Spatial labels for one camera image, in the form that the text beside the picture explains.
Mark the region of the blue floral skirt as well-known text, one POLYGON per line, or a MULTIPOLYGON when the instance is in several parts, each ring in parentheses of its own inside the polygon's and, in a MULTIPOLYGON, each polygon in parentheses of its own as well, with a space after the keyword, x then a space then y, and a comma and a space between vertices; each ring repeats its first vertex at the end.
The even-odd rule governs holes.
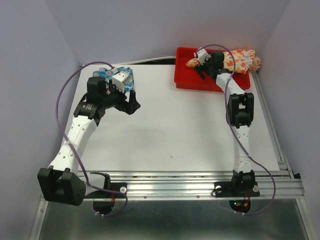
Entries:
POLYGON ((105 78, 106 89, 110 88, 110 81, 122 93, 128 93, 135 89, 133 70, 130 67, 122 66, 115 69, 101 67, 94 71, 92 76, 105 78))

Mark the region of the orange floral skirt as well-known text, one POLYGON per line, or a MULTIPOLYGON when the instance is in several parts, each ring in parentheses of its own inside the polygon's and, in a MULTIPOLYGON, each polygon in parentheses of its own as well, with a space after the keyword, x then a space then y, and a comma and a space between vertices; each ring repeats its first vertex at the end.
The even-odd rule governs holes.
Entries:
MULTIPOLYGON (((194 53, 194 58, 190 59, 185 63, 188 68, 195 68, 201 65, 201 60, 212 59, 213 56, 209 57, 208 51, 207 54, 204 54, 204 57, 200 57, 199 53, 194 53)), ((234 61, 235 60, 235 73, 246 74, 247 71, 257 71, 261 67, 261 60, 256 55, 256 51, 254 49, 237 49, 231 50, 231 54, 228 51, 213 51, 215 53, 215 57, 218 54, 222 54, 222 69, 226 69, 228 71, 234 71, 234 61)))

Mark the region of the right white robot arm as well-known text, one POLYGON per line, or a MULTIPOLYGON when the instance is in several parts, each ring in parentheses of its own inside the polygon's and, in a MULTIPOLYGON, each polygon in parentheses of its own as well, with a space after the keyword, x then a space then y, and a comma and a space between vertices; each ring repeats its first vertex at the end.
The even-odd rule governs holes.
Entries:
POLYGON ((214 184, 212 195, 218 198, 245 197, 256 184, 255 173, 248 154, 249 131, 254 118, 254 95, 245 92, 233 79, 233 72, 224 67, 222 51, 194 53, 198 60, 197 74, 209 76, 224 92, 226 121, 233 134, 234 164, 232 178, 214 184))

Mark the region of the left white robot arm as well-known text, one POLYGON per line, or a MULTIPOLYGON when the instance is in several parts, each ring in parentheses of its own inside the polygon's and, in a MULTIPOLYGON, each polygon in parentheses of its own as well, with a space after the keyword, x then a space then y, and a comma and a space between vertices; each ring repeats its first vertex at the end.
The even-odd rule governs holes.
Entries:
POLYGON ((86 93, 76 106, 70 129, 64 133, 64 141, 54 160, 47 168, 41 168, 37 179, 48 202, 79 206, 90 186, 88 177, 81 180, 78 169, 84 168, 81 158, 87 143, 97 129, 107 109, 115 108, 132 115, 140 108, 130 74, 121 71, 106 80, 104 77, 90 77, 86 93))

